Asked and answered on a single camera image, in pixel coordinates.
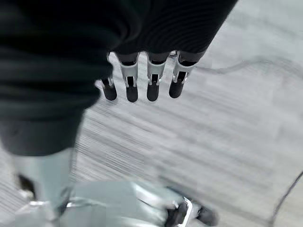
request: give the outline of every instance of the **ribbed black fabric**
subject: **ribbed black fabric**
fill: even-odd
[[[116,48],[119,53],[203,52],[237,0],[167,0],[145,21],[140,35]]]

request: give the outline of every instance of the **gray cord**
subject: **gray cord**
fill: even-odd
[[[287,196],[291,193],[291,191],[294,189],[294,187],[296,186],[296,184],[299,182],[299,180],[301,179],[301,177],[303,176],[303,171],[297,176],[297,178],[295,179],[295,181],[293,182],[293,184],[288,188],[287,192],[285,193],[284,196],[282,196],[282,198],[280,199],[279,203],[277,204],[277,206],[275,207],[273,216],[271,217],[270,221],[269,221],[269,225],[268,227],[274,227],[275,226],[275,222],[276,222],[276,217],[285,201],[285,199],[287,198]]]

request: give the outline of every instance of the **silver metal bracket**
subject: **silver metal bracket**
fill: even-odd
[[[182,77],[182,84],[185,83],[185,81],[187,80],[188,76],[190,75],[191,71],[194,69],[195,65],[192,66],[184,66],[179,62],[179,56],[180,53],[178,53],[177,55],[177,59],[176,59],[176,63],[175,63],[175,67],[173,70],[173,78],[172,81],[174,83],[177,83],[178,78]]]
[[[128,78],[133,77],[134,84],[133,87],[137,87],[138,80],[138,57],[136,59],[136,63],[134,65],[124,65],[119,62],[122,72],[122,77],[126,87],[129,87]]]
[[[161,78],[163,76],[165,63],[166,62],[164,62],[162,64],[153,64],[147,55],[147,78],[148,78],[149,85],[152,85],[152,76],[153,75],[158,75],[157,86],[159,85]]]

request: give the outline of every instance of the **metal finger segment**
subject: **metal finger segment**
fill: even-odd
[[[178,98],[183,90],[183,86],[191,71],[203,56],[201,53],[178,52],[177,60],[173,70],[173,78],[169,88],[169,95]]]
[[[168,56],[169,52],[160,54],[147,53],[147,99],[152,102],[158,99],[160,80],[163,76]]]
[[[117,54],[119,60],[122,77],[126,86],[126,97],[130,102],[135,102],[138,99],[138,57],[139,53],[132,54]]]

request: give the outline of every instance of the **robotic hand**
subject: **robotic hand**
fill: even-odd
[[[73,148],[85,109],[99,98],[95,81],[102,81],[107,99],[116,98],[112,66],[107,60],[109,52],[117,55],[127,99],[135,102],[139,52],[146,51],[148,55],[147,98],[155,101],[166,59],[171,51],[177,50],[169,95],[179,97],[191,70],[236,1],[5,0],[0,3],[3,15],[0,21],[0,140],[12,155],[20,192],[29,201],[29,207],[21,212],[22,218],[17,218],[13,226],[35,226],[26,225],[23,218],[28,213],[35,213],[38,219],[43,217],[42,223],[60,225],[59,222],[67,218],[66,225],[73,222],[74,226],[85,226],[75,221],[79,217],[84,220],[84,212],[69,218],[66,210],[96,206],[100,208],[97,218],[110,210],[110,217],[128,217],[124,219],[125,225],[185,226],[188,214],[192,216],[196,205],[180,193],[170,200],[170,205],[175,207],[167,210],[161,206],[165,220],[153,222],[148,221],[149,212],[127,214],[127,206],[138,210],[143,204],[149,204],[138,199],[138,190],[130,183],[126,183],[125,188],[132,189],[136,199],[120,204],[123,209],[111,208],[117,207],[116,200],[123,192],[117,191],[115,196],[110,196],[110,191],[102,192],[102,188],[113,188],[110,185],[71,186]],[[194,216],[201,219],[202,213],[195,212]],[[108,223],[106,225],[121,225],[115,221]]]

